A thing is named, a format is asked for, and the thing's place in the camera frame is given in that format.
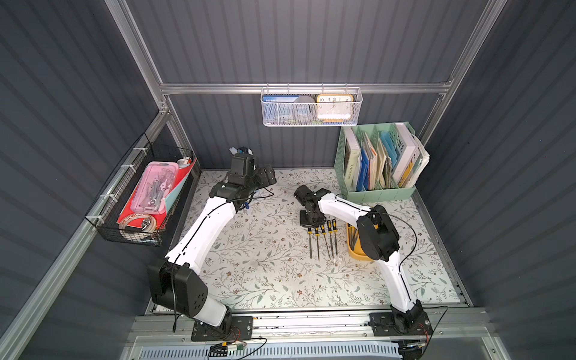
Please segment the yellow black file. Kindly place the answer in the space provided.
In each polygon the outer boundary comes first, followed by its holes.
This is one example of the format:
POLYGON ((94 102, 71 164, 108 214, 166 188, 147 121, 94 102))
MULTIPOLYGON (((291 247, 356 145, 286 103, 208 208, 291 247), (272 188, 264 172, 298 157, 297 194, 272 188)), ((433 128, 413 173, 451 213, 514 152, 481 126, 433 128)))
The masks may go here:
POLYGON ((307 234, 308 234, 308 248, 309 248, 309 257, 310 259, 313 259, 313 248, 312 248, 312 234, 311 234, 311 228, 308 227, 307 228, 307 234))
POLYGON ((324 244, 325 244, 325 248, 326 248, 327 257, 328 257, 328 259, 330 260, 332 257, 331 257, 331 254, 330 254, 329 242, 328 242, 328 239, 327 239, 327 236, 326 236, 326 228, 325 228, 324 225, 320 225, 320 232, 322 233, 322 237, 323 237, 323 239, 324 239, 324 244))
POLYGON ((314 228, 314 235, 315 235, 315 239, 316 239, 317 259, 318 259, 318 261, 320 261, 320 232, 319 232, 319 228, 317 226, 315 226, 315 228, 314 228))
POLYGON ((327 219, 326 221, 326 229, 328 230, 328 243, 329 243, 329 248, 330 248, 330 257, 331 259, 335 258, 335 252, 334 252, 334 245, 333 245, 333 240, 332 240, 332 223, 329 219, 327 219))
POLYGON ((334 255, 338 257, 338 227, 335 218, 331 219, 332 233, 334 237, 334 255))

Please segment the yellow storage tray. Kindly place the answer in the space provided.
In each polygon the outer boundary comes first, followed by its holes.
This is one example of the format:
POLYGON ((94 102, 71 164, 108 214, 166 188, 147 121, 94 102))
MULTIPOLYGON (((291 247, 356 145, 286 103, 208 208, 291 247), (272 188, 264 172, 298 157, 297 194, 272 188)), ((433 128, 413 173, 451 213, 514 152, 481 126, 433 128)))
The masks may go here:
POLYGON ((348 253, 354 260, 372 262, 372 259, 362 250, 359 231, 349 223, 346 225, 346 243, 348 253))

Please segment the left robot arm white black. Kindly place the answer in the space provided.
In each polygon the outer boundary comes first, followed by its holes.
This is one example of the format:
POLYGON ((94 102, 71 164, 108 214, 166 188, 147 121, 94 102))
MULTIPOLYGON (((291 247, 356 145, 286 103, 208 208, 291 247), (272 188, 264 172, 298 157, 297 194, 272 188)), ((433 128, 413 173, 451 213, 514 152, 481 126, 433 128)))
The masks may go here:
POLYGON ((209 295, 200 278, 205 259, 225 226, 254 199, 255 193, 277 182, 267 165, 242 175, 230 175, 211 189, 198 219, 163 259, 148 266, 151 300, 156 304, 213 327, 229 331, 229 308, 209 295))

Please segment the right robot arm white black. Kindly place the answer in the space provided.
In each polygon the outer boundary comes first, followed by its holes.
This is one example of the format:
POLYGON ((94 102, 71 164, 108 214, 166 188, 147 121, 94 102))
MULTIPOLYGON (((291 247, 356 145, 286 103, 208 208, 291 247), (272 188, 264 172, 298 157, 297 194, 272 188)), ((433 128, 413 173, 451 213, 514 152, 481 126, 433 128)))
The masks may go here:
POLYGON ((400 235, 386 209, 355 204, 325 188, 312 191, 305 185, 298 187, 294 196, 304 207, 300 211, 303 227, 320 227, 332 216, 357 229, 361 249, 379 266, 388 288, 395 328, 406 334, 417 327, 424 308, 403 270, 400 235))

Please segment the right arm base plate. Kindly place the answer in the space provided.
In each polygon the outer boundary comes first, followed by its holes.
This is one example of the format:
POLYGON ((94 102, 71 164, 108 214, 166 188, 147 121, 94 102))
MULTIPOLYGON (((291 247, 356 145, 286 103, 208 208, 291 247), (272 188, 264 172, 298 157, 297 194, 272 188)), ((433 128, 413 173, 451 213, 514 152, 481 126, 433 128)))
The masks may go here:
POLYGON ((434 332, 425 312, 418 316, 393 312, 370 313, 367 325, 375 337, 426 336, 434 332))

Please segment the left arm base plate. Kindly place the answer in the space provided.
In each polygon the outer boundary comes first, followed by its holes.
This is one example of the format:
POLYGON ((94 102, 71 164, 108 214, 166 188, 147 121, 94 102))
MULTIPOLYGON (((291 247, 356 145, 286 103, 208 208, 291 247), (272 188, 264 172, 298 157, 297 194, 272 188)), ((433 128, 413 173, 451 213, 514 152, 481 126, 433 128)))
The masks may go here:
POLYGON ((252 316, 231 316, 218 327, 204 322, 195 322, 190 340, 202 341, 247 341, 252 339, 254 318, 252 316))

